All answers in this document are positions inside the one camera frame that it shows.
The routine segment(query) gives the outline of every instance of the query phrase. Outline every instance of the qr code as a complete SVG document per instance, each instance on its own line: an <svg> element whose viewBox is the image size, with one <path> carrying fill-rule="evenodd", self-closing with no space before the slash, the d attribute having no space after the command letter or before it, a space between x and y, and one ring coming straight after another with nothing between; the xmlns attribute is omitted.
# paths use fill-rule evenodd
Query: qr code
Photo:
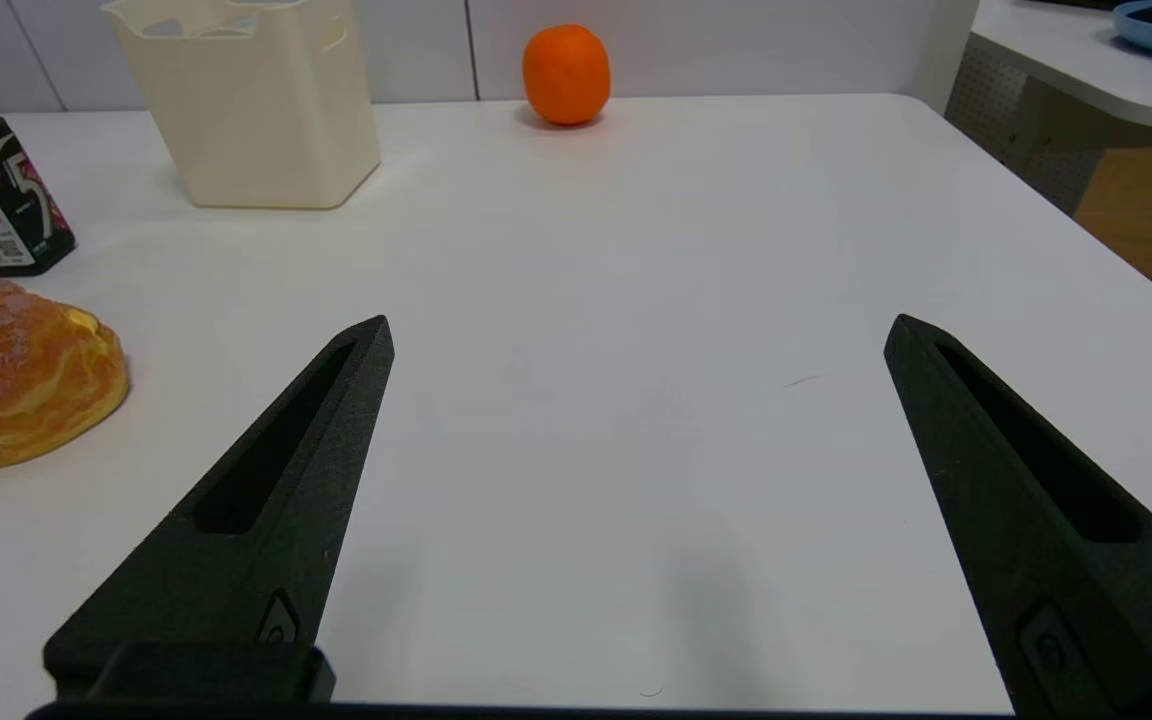
<svg viewBox="0 0 1152 720"><path fill-rule="evenodd" d="M0 252L3 258L23 258L24 252L20 251L20 243L14 240L0 240Z"/></svg>

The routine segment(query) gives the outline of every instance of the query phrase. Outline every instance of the white countertop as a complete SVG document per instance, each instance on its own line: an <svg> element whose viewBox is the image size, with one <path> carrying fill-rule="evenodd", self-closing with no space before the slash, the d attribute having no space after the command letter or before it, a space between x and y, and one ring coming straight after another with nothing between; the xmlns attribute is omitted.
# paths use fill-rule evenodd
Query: white countertop
<svg viewBox="0 0 1152 720"><path fill-rule="evenodd" d="M1152 54L1121 41L1105 10L980 0L972 32L984 47L1093 108L1152 126Z"/></svg>
<svg viewBox="0 0 1152 720"><path fill-rule="evenodd" d="M397 358L319 634L338 700L1009 708L882 363L901 311L1152 509L1152 283L904 97L567 132L379 106L384 164L329 213L194 209L147 114L9 120L81 243L26 286L119 332L132 395L0 470L0 720L371 314Z"/></svg>

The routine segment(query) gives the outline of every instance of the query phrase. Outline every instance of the white table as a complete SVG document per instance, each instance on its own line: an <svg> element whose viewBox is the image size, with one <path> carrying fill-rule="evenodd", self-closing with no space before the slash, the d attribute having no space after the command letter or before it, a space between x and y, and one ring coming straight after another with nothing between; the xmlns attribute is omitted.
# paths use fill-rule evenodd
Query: white table
<svg viewBox="0 0 1152 720"><path fill-rule="evenodd" d="M1121 41L1109 13L980 0L972 32L1029 76L1114 118L1152 127L1152 54Z"/></svg>
<svg viewBox="0 0 1152 720"><path fill-rule="evenodd" d="M146 114L10 118L131 357L0 470L0 720L346 325L397 358L319 644L339 700L1006 711L882 363L941 324L1152 507L1152 283L919 103L378 108L329 213L199 210Z"/></svg>

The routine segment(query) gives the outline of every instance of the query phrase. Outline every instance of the perforated panel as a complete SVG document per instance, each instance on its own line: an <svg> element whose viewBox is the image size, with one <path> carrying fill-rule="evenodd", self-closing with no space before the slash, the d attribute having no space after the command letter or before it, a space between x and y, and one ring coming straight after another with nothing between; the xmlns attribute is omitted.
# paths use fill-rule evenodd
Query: perforated panel
<svg viewBox="0 0 1152 720"><path fill-rule="evenodd" d="M1025 79L1023 71L994 59L973 38L958 68L945 118L990 156L1005 161L1007 146L1015 141L1016 111ZM1052 205L1073 215L1100 162L1100 151L1038 150L1020 176Z"/></svg>

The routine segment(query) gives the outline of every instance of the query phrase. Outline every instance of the bun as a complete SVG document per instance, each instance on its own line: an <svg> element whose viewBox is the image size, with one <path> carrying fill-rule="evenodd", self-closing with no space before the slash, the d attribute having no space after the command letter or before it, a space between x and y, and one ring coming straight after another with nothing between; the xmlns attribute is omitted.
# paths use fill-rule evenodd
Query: bun
<svg viewBox="0 0 1152 720"><path fill-rule="evenodd" d="M114 331L0 281L0 468L78 437L113 414L127 388Z"/></svg>

